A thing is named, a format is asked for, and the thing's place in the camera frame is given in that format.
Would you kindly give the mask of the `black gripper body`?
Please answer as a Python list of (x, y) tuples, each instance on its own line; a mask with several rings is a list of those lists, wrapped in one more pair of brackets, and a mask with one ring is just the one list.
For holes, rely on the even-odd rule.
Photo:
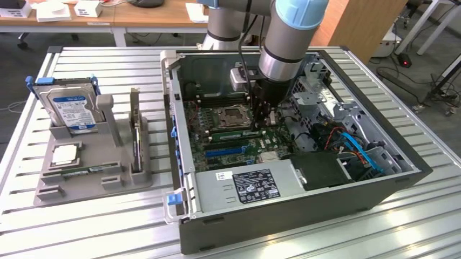
[(271, 107), (277, 107), (282, 103), (289, 93), (291, 81), (274, 81), (263, 78), (255, 81), (253, 94), (262, 103), (267, 103)]

